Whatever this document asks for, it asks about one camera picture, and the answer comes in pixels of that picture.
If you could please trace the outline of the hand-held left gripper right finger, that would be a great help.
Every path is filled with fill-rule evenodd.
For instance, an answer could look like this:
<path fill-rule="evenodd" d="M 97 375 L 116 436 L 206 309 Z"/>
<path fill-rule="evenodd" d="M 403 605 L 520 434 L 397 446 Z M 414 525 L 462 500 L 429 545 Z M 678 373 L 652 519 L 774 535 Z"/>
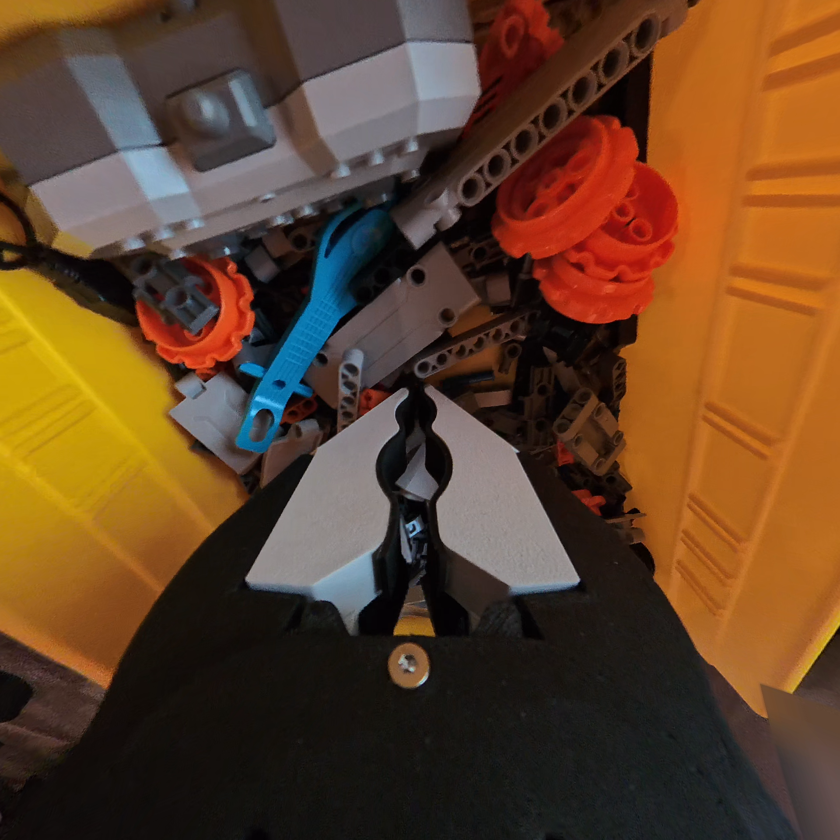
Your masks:
<path fill-rule="evenodd" d="M 445 592 L 478 621 L 488 605 L 511 595 L 577 586 L 580 576 L 518 451 L 434 387 L 426 394 L 451 466 L 435 503 L 447 551 Z"/>

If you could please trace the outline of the teal brick separator tool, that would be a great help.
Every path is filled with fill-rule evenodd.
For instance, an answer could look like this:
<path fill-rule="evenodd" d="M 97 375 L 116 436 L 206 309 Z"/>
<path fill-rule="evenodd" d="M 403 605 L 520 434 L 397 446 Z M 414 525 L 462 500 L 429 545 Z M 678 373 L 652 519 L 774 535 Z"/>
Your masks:
<path fill-rule="evenodd" d="M 310 396 L 303 376 L 341 318 L 355 304 L 350 291 L 354 276 L 386 245 L 393 231 L 387 210 L 354 204 L 322 230 L 313 258 L 307 301 L 266 365 L 246 363 L 241 371 L 255 377 L 245 419 L 235 443 L 265 453 L 279 432 L 280 421 L 294 394 Z"/>

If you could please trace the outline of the yellow plastic bin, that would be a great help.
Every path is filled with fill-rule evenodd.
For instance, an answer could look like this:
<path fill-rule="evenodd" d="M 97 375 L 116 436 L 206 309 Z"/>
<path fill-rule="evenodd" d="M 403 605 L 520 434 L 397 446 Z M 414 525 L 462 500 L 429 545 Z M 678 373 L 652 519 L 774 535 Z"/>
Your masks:
<path fill-rule="evenodd" d="M 622 459 L 656 581 L 764 714 L 838 629 L 838 2 L 699 2 L 654 54 L 675 254 L 628 349 Z M 138 334 L 2 273 L 2 632 L 106 686 L 245 500 Z"/>

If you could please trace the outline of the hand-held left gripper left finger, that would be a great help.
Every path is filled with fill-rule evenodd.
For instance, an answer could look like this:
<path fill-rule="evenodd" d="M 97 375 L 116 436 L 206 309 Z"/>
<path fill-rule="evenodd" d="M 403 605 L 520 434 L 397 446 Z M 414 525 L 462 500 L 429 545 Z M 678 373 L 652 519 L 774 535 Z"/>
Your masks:
<path fill-rule="evenodd" d="M 391 506 L 376 461 L 400 430 L 402 388 L 318 448 L 245 582 L 252 590 L 305 595 L 332 603 L 351 634 L 380 593 L 374 554 Z"/>

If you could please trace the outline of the grey white toy motor block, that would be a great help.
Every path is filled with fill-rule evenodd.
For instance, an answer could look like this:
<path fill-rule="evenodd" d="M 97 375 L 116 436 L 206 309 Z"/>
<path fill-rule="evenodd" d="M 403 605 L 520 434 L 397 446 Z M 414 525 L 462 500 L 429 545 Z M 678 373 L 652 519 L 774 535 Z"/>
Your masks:
<path fill-rule="evenodd" d="M 2 48 L 2 176 L 84 256 L 387 201 L 480 94 L 467 2 L 158 2 Z"/>

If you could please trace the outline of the light grey curved toy panel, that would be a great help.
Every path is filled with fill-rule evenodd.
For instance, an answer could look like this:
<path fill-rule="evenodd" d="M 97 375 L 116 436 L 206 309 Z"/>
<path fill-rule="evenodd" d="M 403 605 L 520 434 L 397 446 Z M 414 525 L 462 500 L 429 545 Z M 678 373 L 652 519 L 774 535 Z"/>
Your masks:
<path fill-rule="evenodd" d="M 251 470 L 260 455 L 236 445 L 248 396 L 226 373 L 207 381 L 190 373 L 175 383 L 182 401 L 170 416 L 237 475 Z"/>

